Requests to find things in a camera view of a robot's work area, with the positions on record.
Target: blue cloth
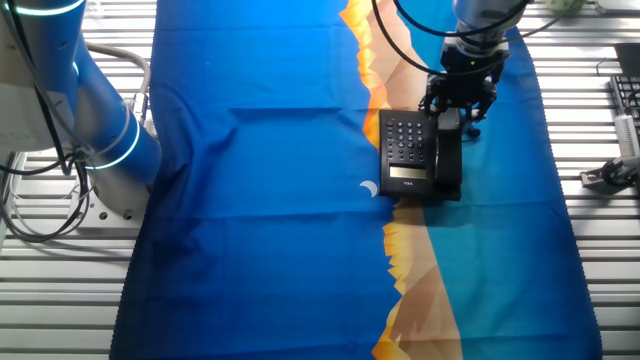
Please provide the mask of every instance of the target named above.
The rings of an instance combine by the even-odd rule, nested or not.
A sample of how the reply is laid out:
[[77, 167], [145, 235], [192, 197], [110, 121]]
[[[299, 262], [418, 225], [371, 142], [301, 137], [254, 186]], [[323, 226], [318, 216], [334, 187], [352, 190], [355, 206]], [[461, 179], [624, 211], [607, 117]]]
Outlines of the blue cloth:
[[[455, 24], [446, 2], [405, 2]], [[400, 300], [383, 231], [395, 201], [359, 186], [379, 162], [346, 6], [158, 1], [163, 159], [112, 359], [374, 359]], [[435, 67], [442, 40], [412, 37]], [[463, 201], [425, 206], [425, 222], [465, 360], [599, 359], [532, 61], [512, 51], [465, 145]]]

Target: metal bracket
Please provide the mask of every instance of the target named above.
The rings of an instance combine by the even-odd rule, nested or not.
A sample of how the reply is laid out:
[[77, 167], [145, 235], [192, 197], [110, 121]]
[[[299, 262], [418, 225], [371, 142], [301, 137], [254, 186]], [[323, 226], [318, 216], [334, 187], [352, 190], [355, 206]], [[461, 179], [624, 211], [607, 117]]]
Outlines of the metal bracket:
[[[79, 194], [76, 192], [71, 198], [71, 207], [69, 208], [69, 214], [73, 213], [73, 210], [78, 204]], [[92, 194], [91, 202], [87, 210], [87, 216], [82, 222], [78, 231], [96, 231], [103, 229], [122, 229], [127, 233], [137, 233], [142, 226], [142, 220], [144, 219], [144, 211], [132, 211], [124, 214], [117, 213], [109, 209], [106, 205], [100, 201], [100, 199]]]
[[580, 180], [582, 181], [582, 187], [605, 195], [614, 195], [625, 189], [607, 184], [602, 178], [602, 171], [603, 169], [599, 168], [581, 172]]

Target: black cable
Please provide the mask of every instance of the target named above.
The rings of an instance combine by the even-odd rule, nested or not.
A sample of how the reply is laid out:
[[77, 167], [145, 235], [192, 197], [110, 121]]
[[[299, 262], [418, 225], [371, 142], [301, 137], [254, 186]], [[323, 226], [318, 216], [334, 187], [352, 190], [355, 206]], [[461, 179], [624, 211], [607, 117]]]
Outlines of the black cable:
[[37, 169], [37, 170], [16, 170], [16, 169], [12, 169], [10, 167], [4, 166], [4, 165], [0, 165], [0, 171], [2, 172], [6, 172], [9, 174], [14, 174], [14, 175], [22, 175], [22, 176], [33, 176], [33, 175], [40, 175], [40, 174], [44, 174], [47, 171], [51, 171], [55, 168], [57, 168], [58, 166], [61, 166], [63, 163], [66, 165], [66, 161], [69, 159], [72, 159], [74, 156], [72, 154], [67, 154], [64, 157], [64, 161], [60, 162], [60, 161], [56, 161], [55, 163], [47, 166], [47, 167], [43, 167], [42, 169]]
[[482, 34], [491, 30], [495, 30], [498, 27], [506, 24], [507, 22], [515, 18], [522, 10], [524, 10], [527, 7], [527, 4], [529, 4], [529, 0], [521, 1], [515, 8], [509, 11], [504, 18], [498, 20], [497, 22], [491, 25], [485, 26], [483, 28], [475, 29], [475, 30], [464, 31], [464, 32], [443, 32], [443, 31], [431, 29], [425, 25], [420, 24], [413, 17], [411, 17], [411, 15], [409, 15], [409, 13], [400, 4], [400, 0], [393, 0], [393, 3], [396, 5], [396, 8], [398, 9], [398, 12], [400, 13], [400, 15], [402, 15], [405, 19], [407, 19], [407, 21], [411, 25], [415, 26], [416, 28], [426, 33], [429, 33], [434, 36], [440, 36], [440, 37], [463, 37], [463, 36]]
[[[11, 164], [14, 162], [14, 160], [15, 160], [15, 154], [11, 153], [9, 155], [9, 158], [7, 160], [5, 167], [10, 167]], [[65, 223], [57, 231], [47, 235], [30, 234], [15, 225], [15, 223], [11, 219], [11, 214], [9, 213], [9, 211], [7, 211], [7, 207], [6, 207], [6, 204], [8, 203], [9, 194], [10, 194], [10, 192], [8, 191], [9, 190], [8, 186], [11, 186], [11, 183], [9, 181], [9, 178], [10, 178], [9, 173], [4, 172], [2, 176], [1, 187], [0, 187], [2, 189], [2, 201], [0, 201], [0, 215], [4, 223], [6, 224], [7, 228], [9, 229], [9, 231], [11, 231], [11, 233], [14, 236], [16, 236], [16, 238], [28, 243], [35, 243], [35, 244], [44, 243], [57, 236], [67, 235], [75, 231], [80, 226], [80, 224], [82, 224], [82, 222], [87, 216], [87, 212], [89, 209], [90, 189], [88, 186], [87, 170], [84, 168], [84, 166], [81, 165], [81, 162], [79, 161], [76, 161], [74, 165], [76, 167], [76, 171], [78, 172], [78, 180], [80, 182], [79, 196], [81, 200], [78, 201], [78, 205], [76, 206], [76, 209], [71, 214], [71, 216], [69, 216], [69, 219], [67, 219], [67, 221], [65, 221]], [[82, 213], [81, 215], [80, 213], [82, 211], [83, 205], [84, 205], [84, 213]], [[76, 221], [76, 219], [78, 219], [78, 223], [71, 227], [71, 225], [73, 224], [74, 221]]]
[[[27, 36], [24, 31], [24, 27], [22, 26], [22, 21], [18, 12], [16, 11], [15, 0], [7, 0], [7, 6], [9, 7], [9, 13], [11, 14], [11, 18], [13, 19], [13, 25], [15, 25], [15, 30], [18, 33], [19, 39], [15, 39], [15, 41], [20, 41], [24, 48], [27, 51], [27, 55], [29, 56], [29, 60], [33, 63], [33, 56], [31, 55], [31, 50], [29, 48], [29, 43], [27, 41]], [[51, 139], [53, 140], [53, 146], [56, 149], [56, 153], [58, 154], [58, 160], [60, 162], [60, 167], [62, 168], [62, 173], [65, 175], [71, 175], [71, 169], [67, 167], [67, 164], [64, 161], [64, 151], [62, 150], [62, 143], [60, 142], [60, 136], [58, 135], [58, 131], [53, 123], [53, 118], [51, 117], [51, 113], [49, 112], [49, 108], [44, 100], [43, 94], [40, 93], [38, 88], [34, 85], [34, 89], [36, 91], [36, 96], [38, 97], [38, 103], [40, 105], [40, 109], [42, 110], [42, 115], [44, 116], [45, 123], [47, 124], [47, 129], [49, 130], [49, 134], [51, 135]]]
[[371, 5], [373, 6], [373, 13], [376, 17], [376, 21], [378, 22], [378, 25], [380, 26], [380, 31], [382, 32], [382, 35], [384, 35], [385, 39], [387, 39], [387, 42], [389, 43], [389, 45], [391, 46], [391, 48], [393, 48], [393, 50], [400, 55], [400, 57], [402, 59], [404, 59], [404, 61], [408, 62], [411, 66], [415, 67], [418, 70], [424, 71], [427, 74], [430, 75], [435, 75], [435, 76], [444, 76], [444, 77], [462, 77], [462, 76], [471, 76], [471, 75], [476, 75], [476, 74], [480, 74], [480, 73], [486, 73], [488, 71], [493, 70], [496, 66], [499, 66], [500, 64], [502, 64], [503, 62], [505, 62], [508, 58], [508, 56], [503, 57], [502, 59], [498, 60], [496, 63], [485, 66], [483, 68], [477, 69], [477, 70], [473, 70], [473, 71], [467, 71], [467, 72], [462, 72], [462, 73], [443, 73], [440, 71], [435, 71], [432, 69], [429, 69], [426, 66], [423, 66], [419, 63], [417, 63], [415, 60], [413, 60], [412, 58], [409, 57], [409, 55], [405, 54], [399, 47], [398, 45], [393, 41], [393, 39], [391, 38], [391, 35], [389, 34], [389, 32], [387, 31], [387, 28], [384, 26], [384, 22], [382, 21], [382, 16], [380, 15], [380, 8], [378, 8], [378, 2], [377, 0], [371, 0]]

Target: cable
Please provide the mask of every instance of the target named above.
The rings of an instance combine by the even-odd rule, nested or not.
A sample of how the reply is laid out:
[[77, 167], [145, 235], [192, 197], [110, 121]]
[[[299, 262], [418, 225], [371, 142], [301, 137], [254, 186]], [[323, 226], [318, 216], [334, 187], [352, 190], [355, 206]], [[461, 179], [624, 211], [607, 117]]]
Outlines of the cable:
[[[14, 184], [15, 184], [14, 179], [15, 179], [15, 175], [11, 174], [11, 175], [10, 175], [10, 179], [9, 179], [9, 184], [8, 184], [9, 191], [11, 192], [11, 195], [13, 196], [13, 199], [14, 199], [13, 213], [16, 215], [16, 217], [18, 218], [18, 220], [20, 221], [20, 223], [21, 223], [21, 224], [22, 224], [22, 225], [23, 225], [27, 230], [31, 231], [34, 235], [43, 235], [43, 236], [46, 236], [46, 234], [44, 234], [44, 233], [42, 233], [42, 232], [39, 232], [38, 230], [35, 230], [34, 228], [32, 228], [32, 227], [29, 225], [29, 223], [27, 223], [27, 221], [26, 221], [26, 220], [24, 219], [24, 217], [22, 216], [22, 213], [20, 212], [20, 208], [19, 208], [18, 206], [16, 206], [16, 205], [15, 205], [15, 201], [16, 201], [16, 200], [22, 200], [22, 198], [16, 194], [16, 190], [14, 189]], [[93, 190], [95, 190], [97, 182], [98, 182], [98, 172], [96, 172], [96, 179], [95, 179], [95, 181], [93, 182], [93, 186], [91, 187], [91, 189], [89, 189], [89, 191], [88, 191], [85, 195], [83, 195], [83, 196], [79, 196], [77, 201], [82, 201], [83, 199], [85, 199], [85, 198], [89, 197], [89, 194], [91, 194], [91, 193], [93, 192]], [[80, 185], [76, 185], [76, 186], [74, 186], [74, 187], [73, 187], [73, 189], [71, 189], [71, 191], [69, 192], [69, 194], [67, 194], [67, 195], [65, 195], [63, 198], [61, 198], [61, 200], [64, 200], [64, 199], [68, 199], [68, 198], [70, 198], [70, 197], [73, 195], [73, 193], [75, 192], [75, 190], [76, 190], [78, 187], [80, 187]], [[78, 224], [78, 225], [80, 225], [80, 224], [84, 221], [84, 218], [85, 218], [86, 216], [87, 216], [86, 214], [84, 214], [84, 213], [82, 214], [82, 216], [81, 216], [81, 218], [80, 218], [80, 221], [79, 221], [79, 224]], [[62, 233], [62, 234], [60, 234], [60, 235], [67, 235], [69, 232], [71, 232], [71, 231], [73, 231], [73, 230], [75, 230], [75, 228], [71, 229], [71, 230], [70, 230], [70, 231], [68, 231], [67, 233]]]
[[435, 71], [435, 70], [429, 69], [428, 67], [417, 63], [415, 60], [410, 58], [407, 54], [405, 54], [398, 47], [398, 45], [391, 38], [391, 35], [387, 31], [387, 28], [384, 26], [384, 22], [382, 21], [382, 16], [380, 15], [380, 9], [378, 8], [377, 0], [371, 0], [371, 5], [373, 6], [373, 13], [374, 13], [374, 15], [376, 17], [376, 21], [378, 22], [378, 25], [380, 26], [380, 31], [382, 32], [382, 35], [384, 35], [385, 39], [387, 39], [387, 42], [393, 48], [393, 50], [398, 55], [400, 55], [400, 57], [402, 59], [404, 59], [404, 61], [408, 62], [410, 65], [412, 65], [416, 69], [421, 70], [423, 72], [426, 72], [427, 74], [435, 75], [435, 76], [444, 76], [444, 77], [471, 76], [471, 75], [476, 75], [476, 74], [480, 74], [480, 73], [486, 73], [487, 71], [491, 71], [496, 66], [498, 66], [498, 65], [502, 64], [503, 62], [505, 62], [507, 60], [507, 58], [508, 58], [508, 56], [505, 56], [502, 59], [498, 60], [496, 63], [491, 64], [489, 66], [485, 66], [485, 67], [477, 69], [477, 70], [467, 71], [467, 72], [462, 72], [462, 73], [445, 73], [445, 72], [439, 72], [439, 71]]
[[[2, 13], [2, 16], [7, 22], [7, 28], [9, 30], [9, 33], [11, 34], [13, 41], [16, 43], [15, 44], [16, 48], [20, 53], [20, 55], [22, 56], [25, 62], [25, 65], [29, 70], [29, 73], [31, 74], [31, 78], [36, 87], [36, 93], [39, 94], [39, 98], [42, 98], [41, 99], [42, 102], [46, 104], [48, 110], [53, 115], [53, 118], [56, 120], [56, 122], [58, 122], [58, 124], [62, 127], [62, 129], [71, 138], [73, 138], [73, 140], [75, 140], [78, 144], [80, 144], [80, 146], [84, 147], [88, 153], [93, 154], [93, 149], [91, 148], [91, 146], [89, 146], [89, 144], [87, 144], [78, 135], [76, 135], [73, 129], [69, 127], [69, 125], [64, 121], [63, 116], [58, 111], [56, 105], [53, 103], [53, 100], [51, 100], [51, 98], [47, 94], [46, 87], [42, 83], [40, 76], [38, 75], [38, 72], [33, 63], [33, 60], [31, 58], [31, 54], [27, 49], [28, 47], [27, 39], [26, 39], [26, 36], [24, 36], [24, 29], [20, 22], [20, 16], [16, 11], [14, 0], [3, 1], [3, 9], [0, 9], [0, 12]], [[47, 111], [45, 111], [44, 113], [45, 113], [45, 119], [47, 116], [51, 115], [51, 114], [47, 115], [48, 114]]]
[[[64, 156], [64, 161], [69, 160], [73, 157], [72, 154], [67, 154]], [[51, 171], [55, 168], [57, 168], [58, 166], [62, 166], [63, 163], [65, 163], [64, 161], [56, 161], [55, 163], [44, 167], [42, 169], [37, 169], [37, 170], [16, 170], [16, 169], [12, 169], [10, 167], [4, 166], [4, 165], [0, 165], [0, 172], [5, 172], [5, 173], [9, 173], [9, 174], [14, 174], [14, 175], [22, 175], [22, 176], [33, 176], [33, 175], [40, 175], [40, 174], [44, 174], [47, 171]]]
[[398, 12], [405, 18], [407, 19], [407, 21], [415, 26], [416, 28], [429, 33], [431, 35], [435, 35], [435, 36], [440, 36], [440, 37], [463, 37], [463, 36], [471, 36], [471, 35], [477, 35], [477, 34], [482, 34], [485, 32], [489, 32], [491, 30], [495, 30], [496, 28], [506, 24], [507, 22], [511, 21], [513, 18], [515, 18], [520, 12], [522, 12], [526, 7], [527, 4], [529, 3], [529, 0], [523, 0], [521, 1], [516, 7], [514, 7], [511, 11], [509, 11], [507, 13], [507, 15], [505, 15], [504, 18], [498, 20], [497, 22], [485, 26], [483, 28], [479, 28], [479, 29], [475, 29], [475, 30], [471, 30], [471, 31], [465, 31], [465, 32], [443, 32], [443, 31], [438, 31], [438, 30], [433, 30], [427, 26], [424, 26], [422, 24], [420, 24], [418, 21], [416, 21], [413, 17], [411, 17], [411, 15], [409, 15], [409, 13], [404, 9], [404, 7], [402, 7], [402, 5], [400, 4], [400, 0], [393, 0], [393, 3], [396, 5], [396, 8], [398, 9]]
[[144, 71], [144, 77], [142, 78], [142, 85], [140, 86], [140, 92], [143, 94], [147, 93], [149, 89], [149, 83], [151, 83], [151, 67], [149, 66], [149, 63], [147, 63], [147, 60], [145, 60], [142, 56], [134, 54], [131, 51], [118, 49], [110, 46], [89, 43], [89, 42], [87, 43], [87, 48], [89, 49], [89, 51], [127, 59], [132, 63], [141, 67], [142, 71]]
[[120, 143], [120, 141], [122, 141], [124, 136], [127, 134], [127, 130], [129, 130], [129, 124], [131, 123], [131, 110], [129, 109], [129, 107], [126, 105], [126, 103], [124, 101], [122, 102], [122, 104], [124, 106], [125, 113], [127, 114], [127, 119], [124, 122], [124, 127], [122, 128], [122, 131], [120, 132], [120, 135], [118, 135], [118, 138], [115, 139], [111, 143], [111, 145], [107, 146], [106, 148], [98, 151], [97, 153], [95, 153], [93, 155], [88, 156], [86, 159], [82, 159], [80, 161], [86, 162], [88, 160], [95, 159], [96, 157], [98, 157], [100, 155], [104, 155], [107, 152], [109, 152], [110, 150], [112, 150], [114, 147], [116, 147], [116, 145], [118, 145]]
[[[7, 3], [7, 6], [10, 5], [15, 5], [13, 4], [13, 0], [9, 0], [11, 1], [11, 4]], [[3, 11], [3, 14], [5, 15], [10, 15], [12, 17], [12, 20], [14, 21], [14, 25], [16, 26], [16, 34], [17, 34], [17, 38], [24, 44], [24, 50], [26, 52], [26, 55], [28, 56], [29, 60], [33, 60], [32, 55], [31, 55], [31, 50], [29, 49], [29, 46], [27, 45], [27, 37], [26, 34], [23, 31], [22, 28], [22, 22], [20, 20], [20, 17], [17, 16], [15, 14], [15, 12], [12, 12], [11, 14], [7, 14]], [[38, 91], [37, 88], [34, 89], [35, 93], [36, 93], [36, 97], [38, 98], [38, 104], [40, 106], [40, 111], [42, 112], [42, 116], [44, 117], [44, 121], [47, 125], [47, 130], [49, 131], [49, 134], [51, 135], [51, 140], [53, 141], [53, 146], [56, 149], [56, 153], [58, 155], [58, 160], [60, 160], [61, 166], [62, 166], [62, 172], [64, 174], [70, 174], [71, 173], [71, 169], [69, 169], [66, 164], [64, 164], [63, 158], [64, 158], [64, 151], [62, 150], [62, 143], [60, 142], [60, 137], [58, 136], [58, 131], [56, 130], [55, 125], [53, 124], [53, 119], [51, 118], [51, 113], [49, 112], [46, 102], [44, 100], [43, 95], [40, 93], [40, 91]]]
[[[15, 160], [15, 154], [11, 153], [7, 159], [5, 167], [11, 167]], [[80, 197], [78, 199], [78, 205], [74, 212], [71, 214], [69, 219], [65, 221], [65, 223], [54, 233], [51, 234], [42, 234], [34, 229], [27, 227], [31, 233], [24, 231], [17, 227], [13, 220], [11, 219], [10, 212], [6, 204], [8, 203], [9, 193], [8, 186], [10, 186], [9, 178], [11, 174], [9, 172], [4, 172], [2, 176], [2, 183], [0, 188], [2, 189], [2, 201], [0, 201], [0, 214], [2, 216], [2, 220], [5, 222], [7, 228], [20, 240], [28, 242], [28, 243], [43, 243], [48, 240], [51, 240], [58, 236], [68, 235], [71, 232], [75, 231], [86, 218], [89, 203], [90, 203], [90, 190], [88, 189], [88, 176], [87, 171], [84, 166], [81, 166], [77, 160], [77, 157], [74, 155], [71, 158], [71, 161], [76, 167], [76, 171], [78, 172], [78, 180], [80, 182]]]

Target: keyboard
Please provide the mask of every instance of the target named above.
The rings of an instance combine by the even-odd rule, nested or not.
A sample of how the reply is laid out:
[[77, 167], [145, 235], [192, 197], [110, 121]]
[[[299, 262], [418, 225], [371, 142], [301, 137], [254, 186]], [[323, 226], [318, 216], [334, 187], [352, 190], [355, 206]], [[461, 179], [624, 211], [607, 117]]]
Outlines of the keyboard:
[[635, 90], [640, 90], [640, 77], [614, 76], [611, 78], [611, 88], [613, 90], [613, 101], [616, 104], [618, 115], [625, 115], [625, 108], [629, 108], [629, 114], [633, 117], [637, 131], [640, 131], [640, 94], [637, 100], [628, 97]]

